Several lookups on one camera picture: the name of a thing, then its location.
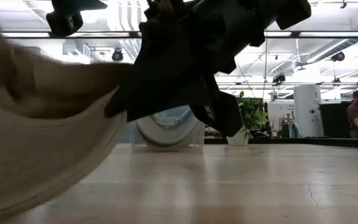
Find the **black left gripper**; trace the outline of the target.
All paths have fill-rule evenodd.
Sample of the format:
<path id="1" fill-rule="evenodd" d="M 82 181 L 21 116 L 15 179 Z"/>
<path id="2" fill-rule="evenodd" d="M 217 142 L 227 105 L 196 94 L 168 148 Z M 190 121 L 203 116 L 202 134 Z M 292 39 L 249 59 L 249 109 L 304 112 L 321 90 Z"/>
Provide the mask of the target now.
<path id="1" fill-rule="evenodd" d="M 108 7 L 100 0 L 52 0 L 55 11 L 46 15 L 52 34 L 58 37 L 67 37 L 77 32 L 83 25 L 83 19 L 79 12 L 101 10 Z M 58 12 L 77 12 L 66 15 Z"/>

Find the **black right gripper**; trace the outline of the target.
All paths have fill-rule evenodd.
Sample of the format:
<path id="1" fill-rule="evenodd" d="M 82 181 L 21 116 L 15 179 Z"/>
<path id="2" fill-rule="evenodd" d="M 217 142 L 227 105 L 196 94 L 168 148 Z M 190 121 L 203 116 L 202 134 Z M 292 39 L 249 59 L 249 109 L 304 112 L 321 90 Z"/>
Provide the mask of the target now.
<path id="1" fill-rule="evenodd" d="M 126 112 L 133 121 L 191 105 L 195 117 L 227 137 L 243 127 L 237 98 L 219 90 L 218 72 L 234 57 L 264 42 L 265 1 L 149 1 L 140 24 L 142 45 L 134 83 L 119 86 L 106 117 Z"/>

